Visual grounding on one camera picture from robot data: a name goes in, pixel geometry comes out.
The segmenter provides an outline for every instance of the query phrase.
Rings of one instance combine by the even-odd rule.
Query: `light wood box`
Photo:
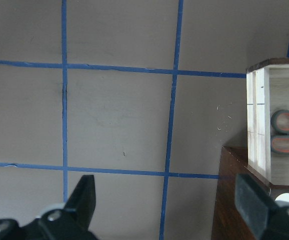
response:
[[[246,75],[248,164],[274,185],[289,186],[289,155],[271,152],[272,114],[289,110],[289,58],[272,58]]]

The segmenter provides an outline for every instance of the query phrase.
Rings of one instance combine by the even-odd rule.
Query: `dark wooden table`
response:
[[[219,166],[211,240],[254,240],[252,233],[235,207],[237,174],[249,174],[273,199],[289,193],[289,186],[273,185],[248,166],[248,150],[223,147]]]

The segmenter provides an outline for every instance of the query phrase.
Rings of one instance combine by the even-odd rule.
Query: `scissor handle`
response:
[[[285,115],[287,119],[289,119],[289,110],[279,110],[276,111],[271,117],[271,125],[272,127],[281,134],[289,134],[289,124],[284,125],[279,121],[279,118]]]
[[[289,135],[271,136],[271,151],[277,154],[289,155]]]

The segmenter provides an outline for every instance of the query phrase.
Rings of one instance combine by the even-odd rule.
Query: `scissors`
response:
[[[270,121],[273,129],[280,134],[271,136],[271,151],[289,155],[289,110],[276,111]]]

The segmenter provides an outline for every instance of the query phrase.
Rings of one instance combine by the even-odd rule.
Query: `gray wall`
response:
[[[287,55],[289,0],[182,2],[68,0],[65,19],[0,0],[0,218],[91,173],[100,239],[210,239],[221,148],[247,145],[245,69]]]

